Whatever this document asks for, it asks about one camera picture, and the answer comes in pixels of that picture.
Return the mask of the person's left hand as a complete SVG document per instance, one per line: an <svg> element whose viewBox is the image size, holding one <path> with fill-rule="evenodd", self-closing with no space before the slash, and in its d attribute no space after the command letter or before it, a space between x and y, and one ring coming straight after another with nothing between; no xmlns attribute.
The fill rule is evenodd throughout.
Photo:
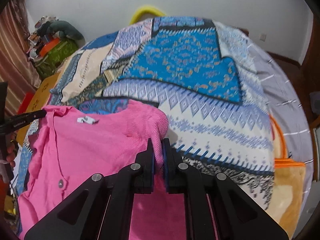
<svg viewBox="0 0 320 240"><path fill-rule="evenodd" d="M7 143L7 152L8 156L6 158L6 161L10 164L12 168L16 166L15 158L16 158L16 134L11 133L11 135L6 136L6 143ZM9 178L7 175L7 172L5 170L5 166L3 164L3 160L1 160L1 181L3 183L8 183Z"/></svg>

